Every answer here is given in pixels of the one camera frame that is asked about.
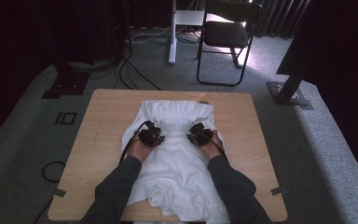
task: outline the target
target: hand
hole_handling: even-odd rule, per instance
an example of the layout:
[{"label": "hand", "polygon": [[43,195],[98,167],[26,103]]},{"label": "hand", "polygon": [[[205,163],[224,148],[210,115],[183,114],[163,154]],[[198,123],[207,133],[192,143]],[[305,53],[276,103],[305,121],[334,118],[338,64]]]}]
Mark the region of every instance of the hand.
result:
[{"label": "hand", "polygon": [[153,151],[154,147],[145,146],[139,139],[138,134],[139,133],[137,133],[133,138],[132,143],[130,144],[130,147],[127,151],[127,155],[135,157],[140,162],[144,162],[150,152]]},{"label": "hand", "polygon": [[[223,147],[222,141],[217,136],[217,130],[213,130],[213,136],[212,141],[215,142],[219,147]],[[199,149],[202,151],[204,157],[210,161],[212,158],[216,156],[222,156],[217,146],[215,146],[212,142],[209,142],[205,146],[199,147]]]}]

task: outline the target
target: chair seat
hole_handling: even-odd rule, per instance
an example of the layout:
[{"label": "chair seat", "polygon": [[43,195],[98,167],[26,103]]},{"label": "chair seat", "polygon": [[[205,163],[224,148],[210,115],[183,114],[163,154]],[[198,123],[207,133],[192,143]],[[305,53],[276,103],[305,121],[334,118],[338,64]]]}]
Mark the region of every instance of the chair seat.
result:
[{"label": "chair seat", "polygon": [[248,35],[241,23],[206,21],[204,42],[212,47],[244,49]]}]

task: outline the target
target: stand base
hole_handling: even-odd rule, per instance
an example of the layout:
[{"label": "stand base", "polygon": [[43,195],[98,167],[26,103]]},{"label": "stand base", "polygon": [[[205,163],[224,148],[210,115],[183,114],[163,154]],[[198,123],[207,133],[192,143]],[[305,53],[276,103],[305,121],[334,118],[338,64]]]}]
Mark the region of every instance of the stand base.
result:
[{"label": "stand base", "polygon": [[280,91],[284,82],[267,82],[275,104],[277,105],[299,105],[303,110],[313,110],[309,100],[306,100],[300,89],[290,99],[284,99],[280,96]]},{"label": "stand base", "polygon": [[57,76],[50,90],[43,93],[42,99],[59,99],[61,95],[81,95],[89,81],[90,73],[74,72],[75,80],[70,84],[63,86],[60,75]]}]

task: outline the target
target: gray carpet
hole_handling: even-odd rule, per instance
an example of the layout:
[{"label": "gray carpet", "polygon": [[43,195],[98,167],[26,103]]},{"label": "gray carpet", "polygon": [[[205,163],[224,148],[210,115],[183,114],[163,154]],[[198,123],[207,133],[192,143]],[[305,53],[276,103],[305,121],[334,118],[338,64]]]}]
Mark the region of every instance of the gray carpet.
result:
[{"label": "gray carpet", "polygon": [[[196,40],[192,35],[180,37]],[[306,82],[300,86],[313,110],[275,105],[269,92],[268,81],[287,79],[287,76],[276,76],[275,72],[290,40],[256,38],[245,78],[234,88],[197,82],[196,44],[178,41],[176,64],[169,65],[169,45],[167,38],[133,43],[130,62],[165,91],[252,95],[278,181],[289,189],[283,195],[289,214],[283,223],[358,223],[358,164],[317,88]],[[202,72],[210,78],[232,80],[240,72],[227,56],[212,55],[204,59]],[[74,65],[87,67],[81,63]],[[131,84],[126,69],[124,66],[121,74]],[[130,66],[129,69],[139,89],[155,90]],[[42,168],[52,161],[67,160],[92,92],[100,88],[127,89],[119,79],[116,83],[114,70],[103,71],[91,75],[83,95],[42,100],[43,92],[50,88],[56,76],[51,66],[36,77],[0,129],[0,224],[34,223],[51,198],[49,192],[57,186],[42,177]],[[76,112],[74,124],[55,124],[61,112]],[[60,178],[61,173],[59,165],[48,169],[52,178]],[[45,211],[38,223],[60,222],[49,220]]]}]

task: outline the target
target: white towel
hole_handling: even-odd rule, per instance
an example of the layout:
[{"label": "white towel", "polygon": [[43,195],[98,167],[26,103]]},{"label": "white towel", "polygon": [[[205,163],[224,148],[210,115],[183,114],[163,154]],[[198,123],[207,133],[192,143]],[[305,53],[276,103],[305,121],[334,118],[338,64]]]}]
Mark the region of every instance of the white towel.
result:
[{"label": "white towel", "polygon": [[205,128],[215,129],[213,105],[193,101],[143,101],[134,122],[123,134],[122,150],[146,120],[154,122],[165,139],[143,163],[128,205],[148,198],[150,205],[159,206],[164,216],[177,215],[181,221],[204,219],[208,224],[229,223],[207,161],[186,136],[199,122]]}]

